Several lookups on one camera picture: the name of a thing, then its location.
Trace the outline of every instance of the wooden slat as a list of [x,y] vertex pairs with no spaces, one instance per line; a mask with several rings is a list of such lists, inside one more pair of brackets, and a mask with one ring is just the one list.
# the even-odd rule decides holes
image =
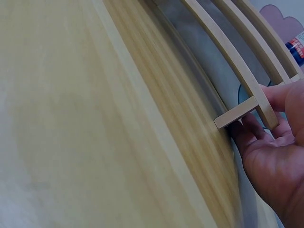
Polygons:
[[212,0],[212,2],[220,9],[249,45],[272,82],[275,84],[281,82],[285,84],[290,83],[289,76],[274,52],[236,5],[231,0]]
[[246,89],[248,95],[255,97],[259,104],[257,110],[265,126],[269,129],[277,127],[279,123],[275,112],[257,83],[257,80],[254,78],[252,72],[227,36],[196,0],[181,1],[193,13],[201,26],[206,30],[216,46],[219,48],[232,70],[237,75],[241,84]]
[[248,0],[234,0],[233,2],[250,20],[267,44],[271,47],[288,76],[292,78],[298,74],[299,78],[304,78],[302,70],[286,48],[281,38],[264,17],[256,10],[256,8]]
[[243,103],[229,110],[225,114],[214,120],[215,125],[220,129],[228,126],[232,122],[242,118],[258,107],[257,100],[252,96]]

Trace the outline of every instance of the wood grain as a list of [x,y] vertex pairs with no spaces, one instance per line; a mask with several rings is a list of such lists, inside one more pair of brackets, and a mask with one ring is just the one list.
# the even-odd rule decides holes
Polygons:
[[242,224],[229,140],[143,1],[1,6],[2,227]]

